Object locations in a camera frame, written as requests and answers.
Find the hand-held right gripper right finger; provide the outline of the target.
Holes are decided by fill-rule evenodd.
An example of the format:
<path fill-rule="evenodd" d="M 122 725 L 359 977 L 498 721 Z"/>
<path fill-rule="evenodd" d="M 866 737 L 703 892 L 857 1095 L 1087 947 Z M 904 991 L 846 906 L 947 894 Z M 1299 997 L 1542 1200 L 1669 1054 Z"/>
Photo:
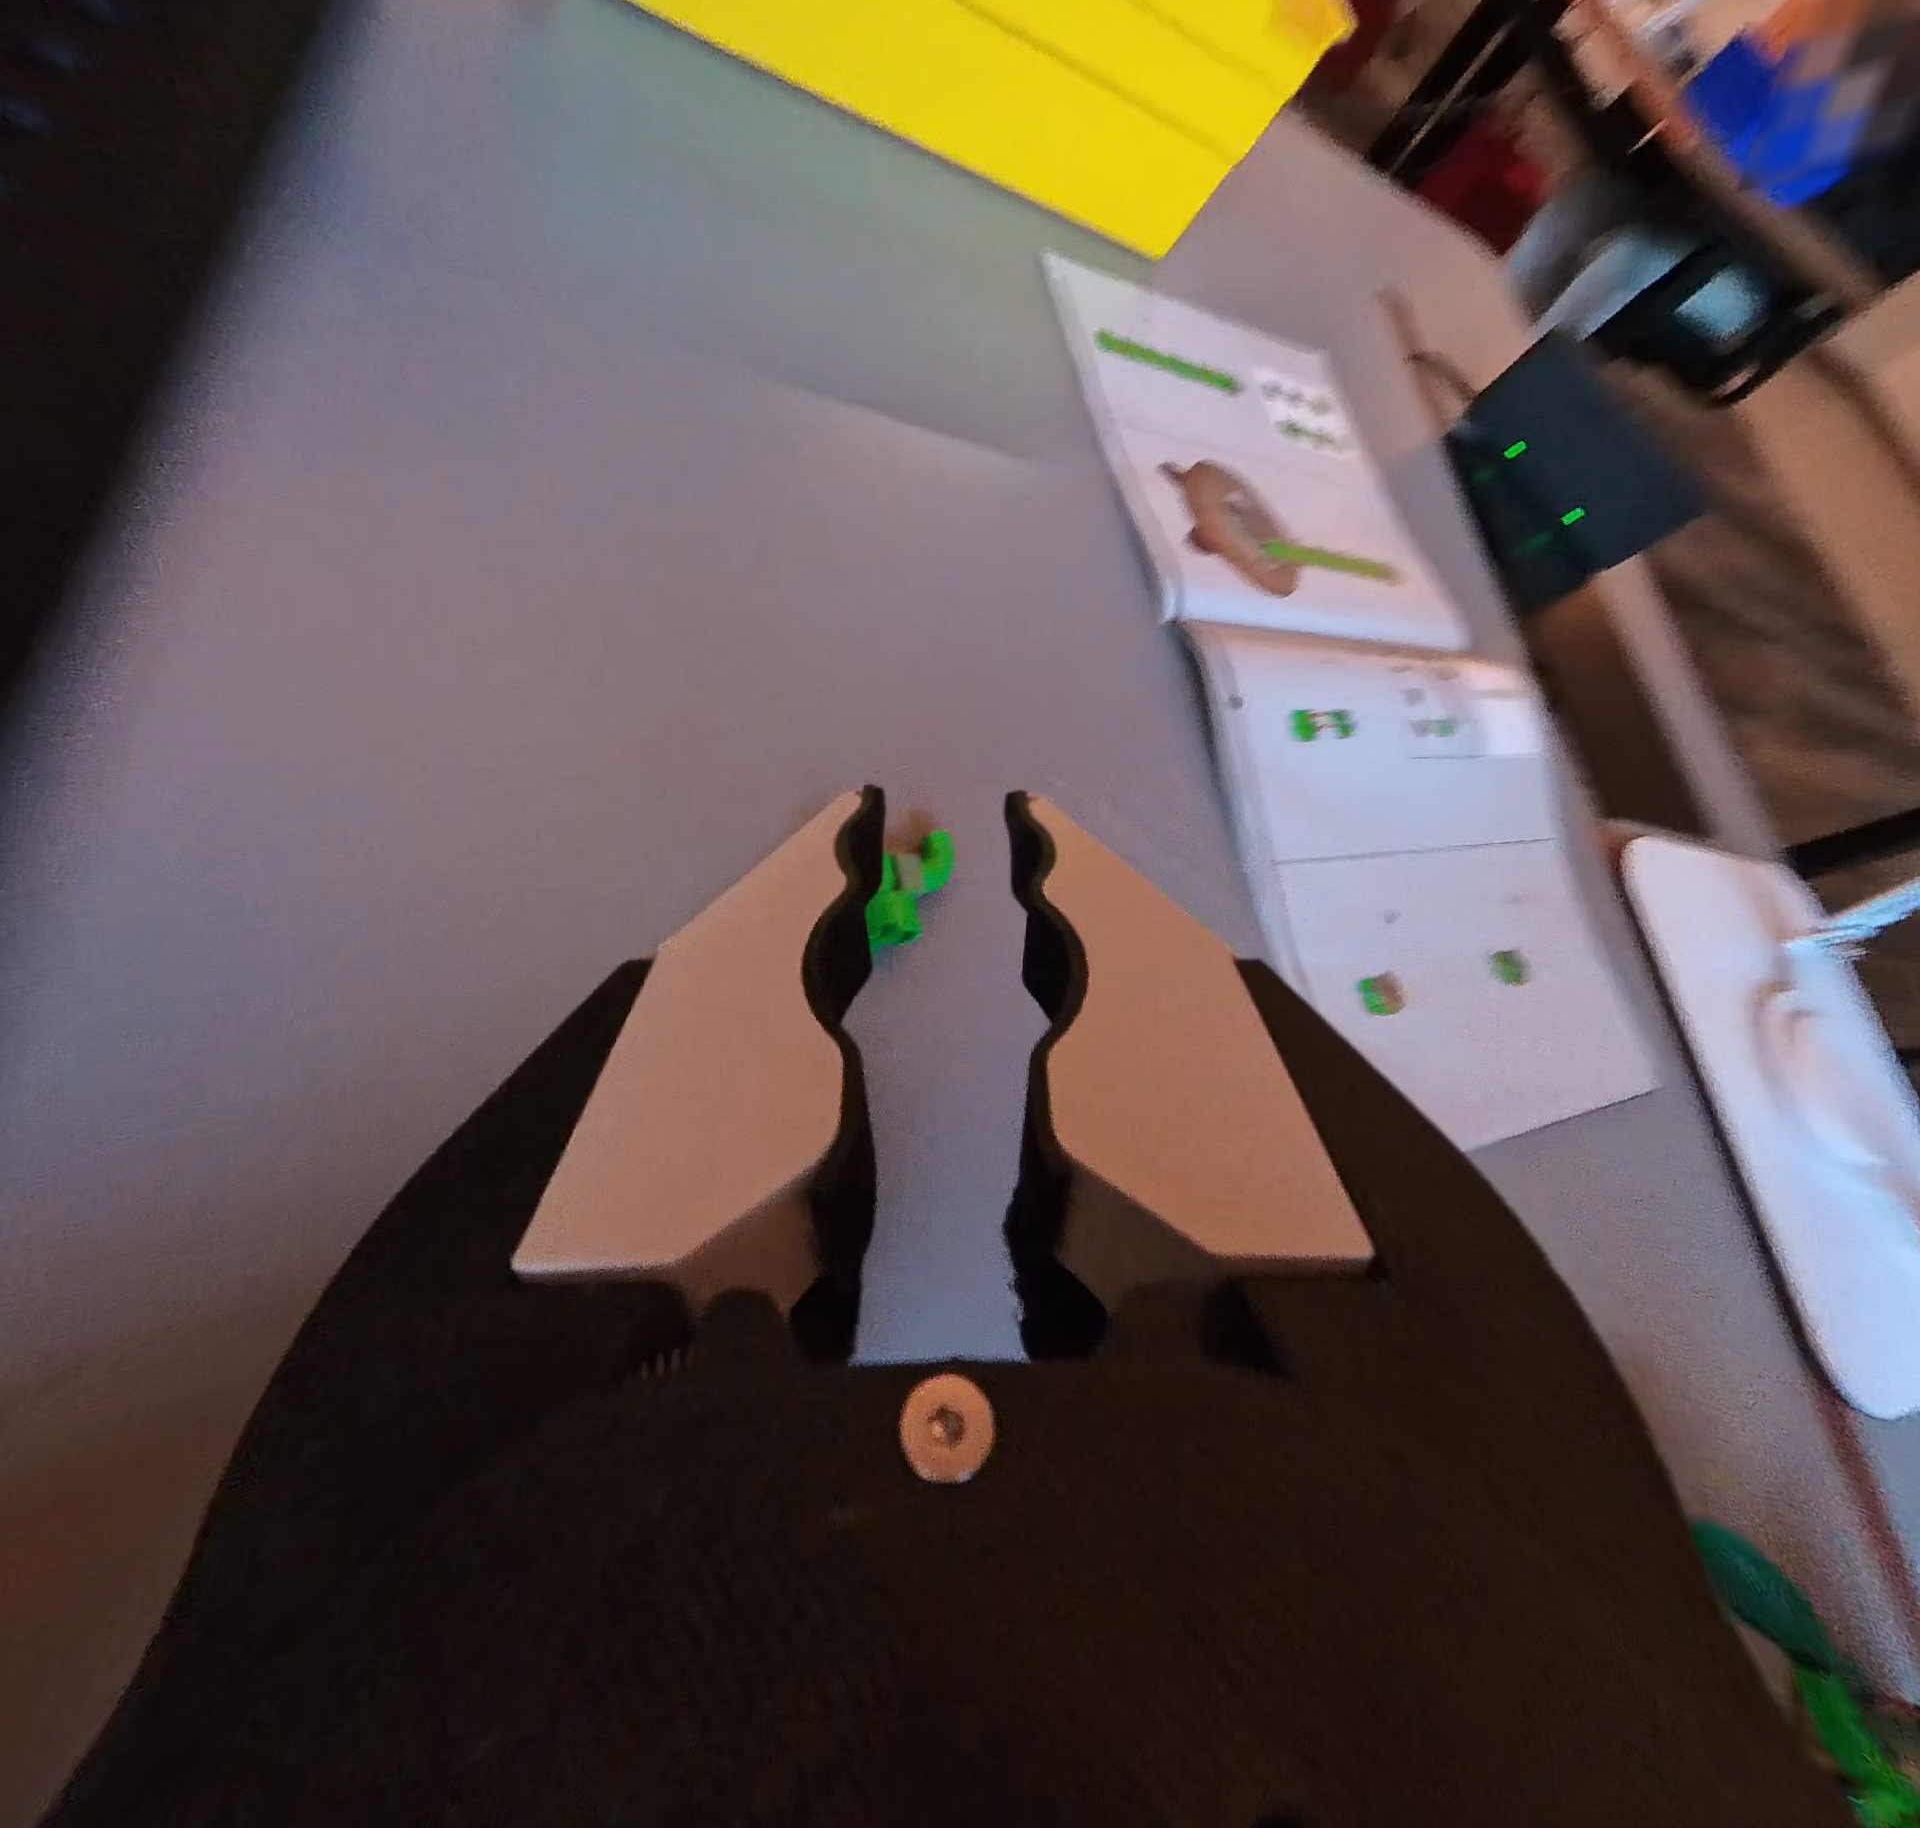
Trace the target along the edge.
<path fill-rule="evenodd" d="M 1005 834 L 1043 1015 L 1003 1227 L 1027 1358 L 1089 1358 L 1143 1291 L 1369 1274 L 1229 945 L 1042 796 L 1005 797 Z"/>

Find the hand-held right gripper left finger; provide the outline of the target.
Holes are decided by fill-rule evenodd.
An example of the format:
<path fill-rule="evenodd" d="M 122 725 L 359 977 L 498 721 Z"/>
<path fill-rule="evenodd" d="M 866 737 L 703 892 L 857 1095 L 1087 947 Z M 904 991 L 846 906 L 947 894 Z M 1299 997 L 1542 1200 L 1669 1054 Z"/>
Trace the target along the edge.
<path fill-rule="evenodd" d="M 877 1221 L 862 1058 L 884 799 L 842 792 L 664 938 L 509 1259 L 528 1287 L 773 1304 L 849 1361 Z"/>

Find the green hooked stalk piece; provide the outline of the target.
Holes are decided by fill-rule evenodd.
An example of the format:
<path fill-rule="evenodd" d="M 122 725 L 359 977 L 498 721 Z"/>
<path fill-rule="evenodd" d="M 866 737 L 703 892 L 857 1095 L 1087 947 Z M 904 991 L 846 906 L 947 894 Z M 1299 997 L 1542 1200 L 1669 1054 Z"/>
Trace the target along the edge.
<path fill-rule="evenodd" d="M 955 842 L 947 830 L 930 830 L 908 849 L 887 849 L 874 895 L 866 902 L 868 949 L 877 955 L 916 943 L 924 932 L 926 901 L 942 894 L 955 867 Z"/>

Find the grey desk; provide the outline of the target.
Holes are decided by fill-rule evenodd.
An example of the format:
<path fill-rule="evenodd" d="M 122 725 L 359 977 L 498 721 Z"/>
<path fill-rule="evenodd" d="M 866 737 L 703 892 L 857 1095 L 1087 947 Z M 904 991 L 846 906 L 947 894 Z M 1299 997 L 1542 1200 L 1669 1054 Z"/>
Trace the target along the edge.
<path fill-rule="evenodd" d="M 1692 1471 L 1837 1509 L 1659 1084 L 1484 1175 L 1269 960 L 1064 225 L 616 0 L 354 0 L 4 765 L 7 1823 L 1855 1823 Z M 509 1259 L 842 792 L 849 1361 Z M 1031 1361 L 1005 797 L 1238 959 L 1378 1260 Z"/>

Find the open instruction booklet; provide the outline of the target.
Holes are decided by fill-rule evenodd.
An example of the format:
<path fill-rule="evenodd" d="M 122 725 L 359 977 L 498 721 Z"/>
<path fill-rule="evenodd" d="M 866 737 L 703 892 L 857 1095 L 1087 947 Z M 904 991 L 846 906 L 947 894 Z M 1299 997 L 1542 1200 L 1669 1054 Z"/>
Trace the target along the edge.
<path fill-rule="evenodd" d="M 1269 960 L 1464 1150 L 1649 1095 L 1544 704 L 1472 653 L 1329 357 L 1042 261 Z"/>

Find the green toy bamboo leaves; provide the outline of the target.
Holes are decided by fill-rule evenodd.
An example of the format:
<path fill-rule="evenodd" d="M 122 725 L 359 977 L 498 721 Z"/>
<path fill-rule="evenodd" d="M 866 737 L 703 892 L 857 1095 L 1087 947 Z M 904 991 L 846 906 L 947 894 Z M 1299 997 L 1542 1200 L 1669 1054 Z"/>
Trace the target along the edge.
<path fill-rule="evenodd" d="M 1916 1704 L 1884 1695 L 1806 1592 L 1756 1545 L 1712 1522 L 1692 1522 L 1691 1532 L 1723 1617 L 1854 1821 L 1916 1827 Z"/>

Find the black device with green lights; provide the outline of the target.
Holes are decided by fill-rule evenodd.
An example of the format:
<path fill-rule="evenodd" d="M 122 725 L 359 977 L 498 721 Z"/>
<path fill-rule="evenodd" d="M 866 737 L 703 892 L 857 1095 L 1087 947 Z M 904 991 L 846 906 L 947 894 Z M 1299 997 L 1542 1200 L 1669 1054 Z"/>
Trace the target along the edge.
<path fill-rule="evenodd" d="M 1539 336 L 1441 438 L 1515 615 L 1704 522 L 1712 501 L 1564 334 Z"/>

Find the red container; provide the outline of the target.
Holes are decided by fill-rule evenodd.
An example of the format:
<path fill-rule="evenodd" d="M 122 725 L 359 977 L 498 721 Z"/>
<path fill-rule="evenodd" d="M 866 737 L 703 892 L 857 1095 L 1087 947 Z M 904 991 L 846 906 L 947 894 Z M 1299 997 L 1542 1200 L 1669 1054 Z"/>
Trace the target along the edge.
<path fill-rule="evenodd" d="M 1487 116 L 1467 127 L 1416 184 L 1416 194 L 1429 208 L 1506 254 L 1542 208 L 1547 180 L 1528 159 L 1518 130 L 1499 116 Z"/>

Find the long wooden table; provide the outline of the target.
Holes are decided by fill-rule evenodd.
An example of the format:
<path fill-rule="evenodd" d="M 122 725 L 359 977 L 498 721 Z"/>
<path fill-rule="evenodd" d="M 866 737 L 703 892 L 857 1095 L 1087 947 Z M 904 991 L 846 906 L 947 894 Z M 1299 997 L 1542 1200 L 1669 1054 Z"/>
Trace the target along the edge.
<path fill-rule="evenodd" d="M 1724 155 L 1692 119 L 1681 86 L 1621 18 L 1617 0 L 1564 5 L 1583 35 L 1601 39 L 1602 63 L 1620 78 L 1620 105 L 1636 125 L 1634 155 L 1663 159 L 1672 182 L 1740 242 L 1750 260 L 1765 260 L 1796 285 L 1838 304 L 1841 314 L 1873 304 L 1881 280 L 1869 265 L 1817 224 L 1778 211 L 1740 184 Z"/>

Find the blue plastic bin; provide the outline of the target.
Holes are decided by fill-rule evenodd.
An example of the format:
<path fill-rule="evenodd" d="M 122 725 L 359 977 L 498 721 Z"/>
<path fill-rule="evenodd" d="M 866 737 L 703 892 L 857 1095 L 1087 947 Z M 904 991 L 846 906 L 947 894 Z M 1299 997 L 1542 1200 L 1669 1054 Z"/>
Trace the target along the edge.
<path fill-rule="evenodd" d="M 1741 189 L 1798 205 L 1854 172 L 1890 68 L 1854 58 L 1857 39 L 1769 47 L 1744 33 L 1696 68 L 1689 105 Z"/>

